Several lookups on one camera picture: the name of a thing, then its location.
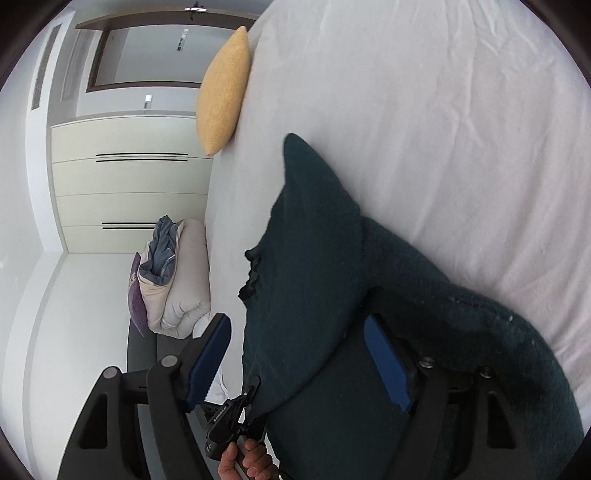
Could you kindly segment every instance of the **screw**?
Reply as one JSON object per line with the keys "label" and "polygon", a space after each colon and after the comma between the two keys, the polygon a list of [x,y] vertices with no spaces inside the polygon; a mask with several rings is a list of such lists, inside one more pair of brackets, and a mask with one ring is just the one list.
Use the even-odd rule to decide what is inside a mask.
{"label": "screw", "polygon": [[160,363],[167,368],[174,367],[178,362],[178,358],[174,355],[165,356]]}
{"label": "screw", "polygon": [[480,373],[480,376],[482,378],[489,379],[493,377],[493,373],[490,367],[480,367],[478,373]]}
{"label": "screw", "polygon": [[105,371],[103,372],[103,377],[105,378],[115,378],[117,376],[117,369],[115,367],[109,367],[109,368],[105,368]]}
{"label": "screw", "polygon": [[422,356],[419,359],[418,364],[423,368],[433,368],[435,366],[435,360],[430,356]]}

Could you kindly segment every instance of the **mattress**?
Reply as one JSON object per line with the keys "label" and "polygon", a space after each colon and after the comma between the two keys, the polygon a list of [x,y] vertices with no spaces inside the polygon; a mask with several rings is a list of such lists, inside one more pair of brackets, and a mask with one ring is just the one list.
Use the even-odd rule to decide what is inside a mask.
{"label": "mattress", "polygon": [[591,425],[591,91],[519,0],[275,0],[252,27],[252,71],[206,211],[212,311],[233,322],[237,395],[244,252],[304,138],[364,215],[456,284],[528,319]]}

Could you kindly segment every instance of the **folded blanket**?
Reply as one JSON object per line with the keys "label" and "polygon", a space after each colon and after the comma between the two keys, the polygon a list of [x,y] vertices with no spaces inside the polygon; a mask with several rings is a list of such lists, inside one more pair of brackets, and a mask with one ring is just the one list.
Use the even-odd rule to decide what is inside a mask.
{"label": "folded blanket", "polygon": [[162,329],[160,320],[177,265],[177,245],[184,228],[184,220],[174,223],[162,217],[154,228],[152,240],[141,255],[138,270],[139,289],[146,306],[148,327],[155,333]]}
{"label": "folded blanket", "polygon": [[158,333],[185,338],[197,321],[211,310],[205,227],[198,220],[184,221],[176,264]]}
{"label": "folded blanket", "polygon": [[[538,332],[497,302],[449,282],[393,233],[361,215],[301,138],[284,144],[285,187],[247,252],[245,379],[261,377],[253,414],[294,480],[382,480],[409,416],[369,354],[360,304],[372,287],[403,299],[389,327],[448,368],[489,365],[524,428],[538,477],[553,480],[583,439],[573,393]],[[451,411],[446,431],[454,428]],[[442,435],[431,479],[445,477]]]}

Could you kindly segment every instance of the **yellow pillow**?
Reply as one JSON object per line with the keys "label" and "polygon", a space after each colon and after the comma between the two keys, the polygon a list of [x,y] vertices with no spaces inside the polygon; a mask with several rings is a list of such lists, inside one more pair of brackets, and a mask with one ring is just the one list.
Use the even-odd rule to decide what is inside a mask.
{"label": "yellow pillow", "polygon": [[207,68],[197,99],[197,133],[208,156],[219,152],[236,129],[250,69],[248,35],[240,27]]}

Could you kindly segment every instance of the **white cabinet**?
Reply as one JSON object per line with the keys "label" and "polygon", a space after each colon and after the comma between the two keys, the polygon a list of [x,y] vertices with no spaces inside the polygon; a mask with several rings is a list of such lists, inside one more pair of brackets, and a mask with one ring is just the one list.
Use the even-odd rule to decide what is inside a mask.
{"label": "white cabinet", "polygon": [[53,165],[56,196],[90,193],[205,193],[212,160],[73,160]]}
{"label": "white cabinet", "polygon": [[62,226],[151,223],[168,215],[204,221],[207,195],[182,193],[110,193],[57,198]]}
{"label": "white cabinet", "polygon": [[51,129],[53,163],[120,155],[207,158],[192,117],[122,116],[72,122]]}
{"label": "white cabinet", "polygon": [[195,120],[131,116],[52,128],[53,183],[71,253],[142,251],[156,221],[203,221],[212,159]]}

